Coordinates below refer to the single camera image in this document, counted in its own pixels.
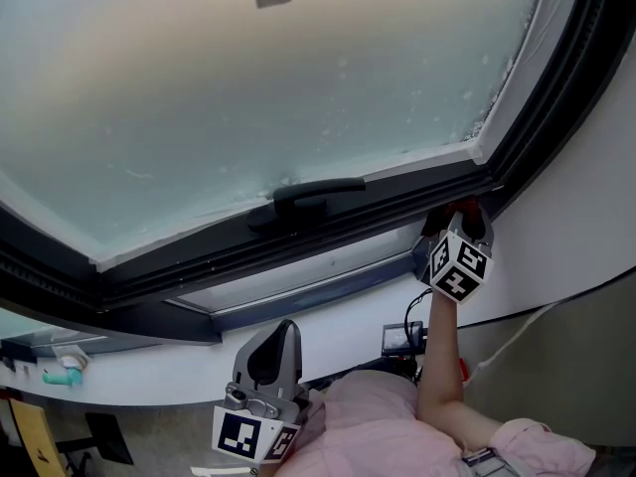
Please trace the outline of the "person's pink shirt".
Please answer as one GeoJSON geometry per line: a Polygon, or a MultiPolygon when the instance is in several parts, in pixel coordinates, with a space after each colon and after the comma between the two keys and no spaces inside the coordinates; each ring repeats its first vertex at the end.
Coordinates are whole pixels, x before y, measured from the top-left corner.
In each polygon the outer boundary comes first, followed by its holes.
{"type": "Polygon", "coordinates": [[[459,447],[418,420],[418,390],[388,373],[356,371],[323,395],[275,477],[585,477],[596,454],[544,424],[517,418],[500,423],[489,445],[459,447]]]}

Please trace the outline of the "yellow chair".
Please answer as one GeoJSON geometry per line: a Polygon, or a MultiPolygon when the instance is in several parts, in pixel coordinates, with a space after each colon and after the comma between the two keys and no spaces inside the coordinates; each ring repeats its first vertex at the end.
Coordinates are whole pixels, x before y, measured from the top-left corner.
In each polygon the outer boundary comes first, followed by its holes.
{"type": "Polygon", "coordinates": [[[55,441],[42,407],[9,399],[20,441],[39,477],[88,477],[91,449],[107,461],[133,466],[134,462],[113,414],[86,412],[89,437],[55,441]]]}

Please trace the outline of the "small black display device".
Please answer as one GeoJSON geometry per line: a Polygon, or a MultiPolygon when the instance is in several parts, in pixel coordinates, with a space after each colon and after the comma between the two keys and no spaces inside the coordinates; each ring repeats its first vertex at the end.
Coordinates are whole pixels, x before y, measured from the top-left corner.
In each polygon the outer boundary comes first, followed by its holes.
{"type": "Polygon", "coordinates": [[[421,321],[385,325],[383,328],[383,357],[416,357],[426,348],[427,330],[421,321]]]}

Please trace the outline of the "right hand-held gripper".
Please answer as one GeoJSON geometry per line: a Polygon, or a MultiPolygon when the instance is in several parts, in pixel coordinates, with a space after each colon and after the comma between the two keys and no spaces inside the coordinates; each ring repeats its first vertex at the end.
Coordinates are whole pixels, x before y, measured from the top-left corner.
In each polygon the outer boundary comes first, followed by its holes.
{"type": "Polygon", "coordinates": [[[465,303],[487,282],[493,269],[494,231],[479,205],[476,238],[470,238],[469,218],[456,211],[443,236],[419,239],[419,281],[453,300],[465,303]]]}

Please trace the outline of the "red wiping cloth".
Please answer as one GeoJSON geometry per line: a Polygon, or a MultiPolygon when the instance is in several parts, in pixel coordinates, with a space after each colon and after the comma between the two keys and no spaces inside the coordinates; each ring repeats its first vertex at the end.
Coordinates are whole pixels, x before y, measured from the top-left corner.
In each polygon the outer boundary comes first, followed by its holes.
{"type": "Polygon", "coordinates": [[[460,228],[471,239],[481,239],[486,234],[486,224],[481,207],[475,197],[451,202],[431,210],[420,232],[422,237],[431,238],[442,230],[448,230],[454,216],[460,216],[460,228]]]}

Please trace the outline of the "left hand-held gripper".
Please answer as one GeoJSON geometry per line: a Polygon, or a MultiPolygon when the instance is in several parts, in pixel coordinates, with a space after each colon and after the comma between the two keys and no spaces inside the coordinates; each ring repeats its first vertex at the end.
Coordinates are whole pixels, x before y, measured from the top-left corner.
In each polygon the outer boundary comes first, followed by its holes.
{"type": "Polygon", "coordinates": [[[257,331],[237,352],[233,381],[213,418],[212,448],[251,464],[283,461],[311,407],[301,334],[292,320],[257,331]]]}

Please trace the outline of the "white partition panel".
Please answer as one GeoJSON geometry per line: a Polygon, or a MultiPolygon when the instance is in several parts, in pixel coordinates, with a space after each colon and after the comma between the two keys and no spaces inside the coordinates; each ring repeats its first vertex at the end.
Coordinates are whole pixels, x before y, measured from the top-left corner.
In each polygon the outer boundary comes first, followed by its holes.
{"type": "Polygon", "coordinates": [[[636,446],[636,271],[531,316],[459,330],[467,403],[592,445],[636,446]]]}

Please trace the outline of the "person's right forearm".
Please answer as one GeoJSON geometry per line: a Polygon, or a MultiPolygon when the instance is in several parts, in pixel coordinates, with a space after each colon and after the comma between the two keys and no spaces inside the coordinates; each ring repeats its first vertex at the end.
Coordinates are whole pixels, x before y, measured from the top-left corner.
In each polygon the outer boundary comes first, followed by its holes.
{"type": "Polygon", "coordinates": [[[501,424],[464,402],[457,341],[457,305],[435,291],[418,388],[416,418],[468,451],[489,445],[501,424]]]}

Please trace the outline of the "openable frosted window sash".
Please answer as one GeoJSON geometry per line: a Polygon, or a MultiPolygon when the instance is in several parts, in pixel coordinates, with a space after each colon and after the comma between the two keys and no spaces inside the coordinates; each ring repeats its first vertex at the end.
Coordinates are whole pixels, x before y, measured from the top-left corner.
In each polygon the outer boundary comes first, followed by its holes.
{"type": "Polygon", "coordinates": [[[100,273],[281,187],[484,165],[575,0],[0,0],[0,208],[100,273]]]}

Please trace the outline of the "dark grey window frame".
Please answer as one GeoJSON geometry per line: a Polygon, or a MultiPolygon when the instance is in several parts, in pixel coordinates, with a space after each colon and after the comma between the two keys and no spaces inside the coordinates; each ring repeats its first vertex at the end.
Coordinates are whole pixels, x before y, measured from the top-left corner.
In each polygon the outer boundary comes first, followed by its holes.
{"type": "Polygon", "coordinates": [[[498,216],[582,125],[634,33],[636,0],[575,0],[538,85],[484,165],[463,161],[329,192],[323,214],[285,216],[263,230],[255,209],[113,272],[98,272],[0,208],[0,307],[75,330],[176,344],[216,342],[223,331],[278,316],[279,308],[268,307],[207,314],[177,298],[376,236],[442,206],[474,199],[498,216]]]}

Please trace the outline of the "large fixed frosted window pane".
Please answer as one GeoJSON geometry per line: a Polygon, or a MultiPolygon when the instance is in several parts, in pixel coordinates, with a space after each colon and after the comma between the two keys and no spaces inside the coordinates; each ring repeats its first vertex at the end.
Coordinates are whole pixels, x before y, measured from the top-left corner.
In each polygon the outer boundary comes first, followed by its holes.
{"type": "Polygon", "coordinates": [[[0,340],[15,340],[26,346],[44,348],[103,339],[105,336],[45,324],[0,308],[0,340]]]}

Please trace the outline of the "teal plastic tool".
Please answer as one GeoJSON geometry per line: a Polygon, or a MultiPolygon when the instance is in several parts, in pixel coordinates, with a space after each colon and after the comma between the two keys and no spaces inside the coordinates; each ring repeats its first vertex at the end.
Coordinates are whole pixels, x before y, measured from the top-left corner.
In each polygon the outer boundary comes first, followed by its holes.
{"type": "Polygon", "coordinates": [[[82,371],[78,368],[65,368],[62,374],[44,372],[42,380],[47,385],[64,387],[80,386],[83,382],[82,371]]]}

